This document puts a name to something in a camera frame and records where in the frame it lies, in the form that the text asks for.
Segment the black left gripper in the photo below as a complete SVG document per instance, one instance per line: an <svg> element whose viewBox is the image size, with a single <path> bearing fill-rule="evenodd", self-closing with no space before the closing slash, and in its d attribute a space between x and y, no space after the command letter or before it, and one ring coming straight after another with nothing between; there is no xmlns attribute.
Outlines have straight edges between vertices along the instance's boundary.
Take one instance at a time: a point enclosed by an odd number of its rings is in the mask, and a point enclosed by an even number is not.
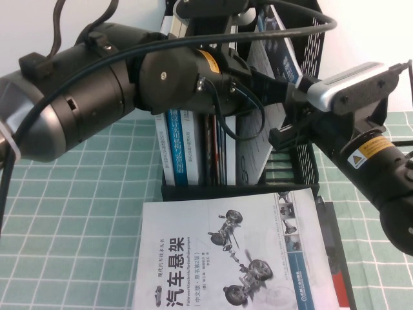
<svg viewBox="0 0 413 310"><path fill-rule="evenodd" d="M231 87L250 97L254 95L262 104L285 103L293 96L295 88L305 94L310 88L310 76L299 76L294 85L282 77L260 73L238 55L227 56L225 60Z"/></svg>

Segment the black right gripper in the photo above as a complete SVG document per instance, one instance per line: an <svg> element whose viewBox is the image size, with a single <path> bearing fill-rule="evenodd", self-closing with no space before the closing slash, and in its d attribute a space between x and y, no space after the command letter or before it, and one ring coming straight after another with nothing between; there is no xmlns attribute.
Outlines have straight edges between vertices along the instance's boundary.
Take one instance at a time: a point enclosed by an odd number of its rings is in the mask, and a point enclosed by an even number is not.
<svg viewBox="0 0 413 310"><path fill-rule="evenodd" d="M311 112L306 115L311 140L327 155L340 156L359 145L356 113ZM268 137L274 149L291 149L310 141L307 134L293 126L271 129Z"/></svg>

